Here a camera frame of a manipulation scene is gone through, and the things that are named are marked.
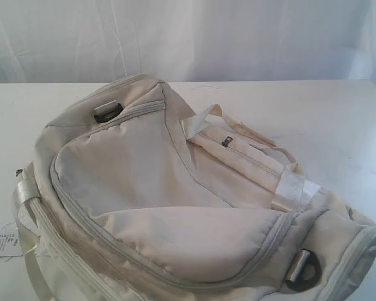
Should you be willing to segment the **beige duffel bag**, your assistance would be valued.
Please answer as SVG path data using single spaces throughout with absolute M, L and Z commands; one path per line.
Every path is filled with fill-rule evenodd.
M 376 257 L 376 224 L 287 150 L 146 75 L 66 109 L 16 176 L 40 300 L 345 300 Z

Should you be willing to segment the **white paper tag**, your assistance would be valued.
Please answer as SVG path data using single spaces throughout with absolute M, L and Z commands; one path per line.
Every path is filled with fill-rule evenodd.
M 16 223 L 13 221 L 0 227 L 0 258 L 17 257 L 22 254 Z

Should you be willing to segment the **white backdrop curtain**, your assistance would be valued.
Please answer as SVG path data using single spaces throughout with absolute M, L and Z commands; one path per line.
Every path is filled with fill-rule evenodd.
M 376 1 L 0 1 L 0 83 L 376 81 Z

